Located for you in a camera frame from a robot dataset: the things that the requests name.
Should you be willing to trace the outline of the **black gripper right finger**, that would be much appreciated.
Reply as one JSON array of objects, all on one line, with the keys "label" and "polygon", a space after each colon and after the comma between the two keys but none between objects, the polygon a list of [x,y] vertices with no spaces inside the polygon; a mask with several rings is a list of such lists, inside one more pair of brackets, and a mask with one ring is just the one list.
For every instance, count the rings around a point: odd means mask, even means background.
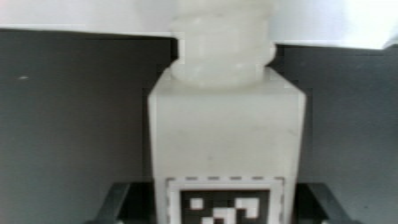
[{"label": "black gripper right finger", "polygon": [[294,204],[294,224],[363,224],[344,209],[324,183],[299,183]]}]

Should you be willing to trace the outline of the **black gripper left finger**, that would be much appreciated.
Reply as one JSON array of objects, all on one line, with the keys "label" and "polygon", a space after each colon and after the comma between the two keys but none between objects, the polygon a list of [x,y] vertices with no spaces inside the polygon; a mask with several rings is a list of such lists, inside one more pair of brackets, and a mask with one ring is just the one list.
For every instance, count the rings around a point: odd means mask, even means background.
[{"label": "black gripper left finger", "polygon": [[99,214],[88,224],[157,224],[152,182],[113,184]]}]

